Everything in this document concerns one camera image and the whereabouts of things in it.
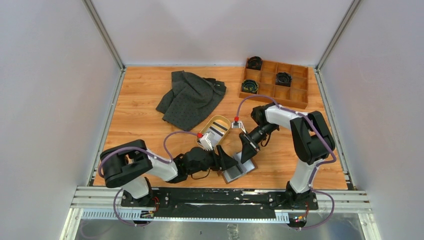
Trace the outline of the brown leather card holder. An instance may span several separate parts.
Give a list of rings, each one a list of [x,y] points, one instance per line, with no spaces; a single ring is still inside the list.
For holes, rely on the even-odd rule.
[[[253,159],[248,159],[246,162],[241,162],[242,152],[239,151],[233,155],[233,158],[237,161],[237,165],[230,167],[223,171],[222,176],[226,184],[234,182],[239,178],[247,175],[248,173],[254,171],[257,168],[257,165]]]

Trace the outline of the oval wooden card tray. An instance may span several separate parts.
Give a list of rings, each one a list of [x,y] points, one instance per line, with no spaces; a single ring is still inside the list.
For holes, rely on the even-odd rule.
[[[207,132],[211,132],[210,130],[209,130],[209,126],[210,126],[210,124],[212,123],[212,122],[219,122],[219,123],[222,123],[225,127],[228,127],[228,132],[227,132],[227,134],[225,135],[225,137],[228,135],[228,133],[229,133],[229,131],[230,131],[230,129],[231,129],[231,121],[229,120],[229,119],[227,119],[226,117],[224,117],[224,116],[222,116],[222,115],[215,115],[215,116],[213,116],[209,121],[208,121],[208,123],[201,129],[201,131],[200,131],[200,133],[202,134],[202,136],[203,136],[203,134],[205,134],[205,133],[207,133]],[[218,143],[218,145],[220,145],[221,144],[221,142],[223,141],[223,139],[225,138],[225,137],[223,137],[223,138],[221,138],[221,140],[219,141],[219,143]]]

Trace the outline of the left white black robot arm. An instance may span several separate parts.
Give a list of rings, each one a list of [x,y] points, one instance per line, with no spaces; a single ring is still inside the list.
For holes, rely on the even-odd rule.
[[[237,164],[220,145],[214,150],[193,147],[174,159],[167,159],[151,152],[143,140],[137,139],[103,151],[98,174],[107,188],[122,188],[140,206],[146,207],[152,203],[153,193],[144,174],[175,184],[200,171],[224,171]]]

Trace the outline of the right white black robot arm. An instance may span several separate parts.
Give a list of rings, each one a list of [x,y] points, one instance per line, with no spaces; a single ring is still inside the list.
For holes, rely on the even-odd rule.
[[[241,163],[260,151],[260,143],[280,127],[291,131],[294,151],[298,157],[295,172],[287,182],[282,203],[292,209],[303,205],[312,193],[318,168],[334,156],[335,141],[321,112],[294,111],[280,104],[269,103],[252,109],[251,118],[257,124],[251,132],[242,132]]]

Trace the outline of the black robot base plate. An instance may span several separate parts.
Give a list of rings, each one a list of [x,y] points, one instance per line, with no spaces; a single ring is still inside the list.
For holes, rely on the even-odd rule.
[[[299,203],[290,203],[284,191],[177,187],[154,188],[140,199],[124,191],[120,205],[158,209],[158,217],[260,220],[276,218],[277,210],[305,213],[319,208],[316,194]]]

